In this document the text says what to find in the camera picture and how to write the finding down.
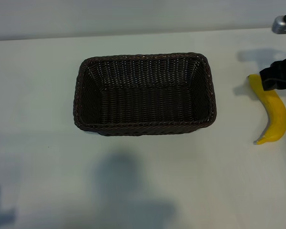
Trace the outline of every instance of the white table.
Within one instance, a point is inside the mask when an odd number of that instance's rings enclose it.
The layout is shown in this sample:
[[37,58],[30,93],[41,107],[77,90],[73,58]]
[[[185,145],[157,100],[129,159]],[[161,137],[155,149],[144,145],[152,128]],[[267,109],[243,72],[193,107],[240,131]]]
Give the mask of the white table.
[[[84,59],[172,52],[208,58],[213,125],[141,137],[74,125]],[[269,29],[0,42],[3,228],[286,229],[286,134],[253,145],[268,118],[244,85],[283,58],[286,35]]]

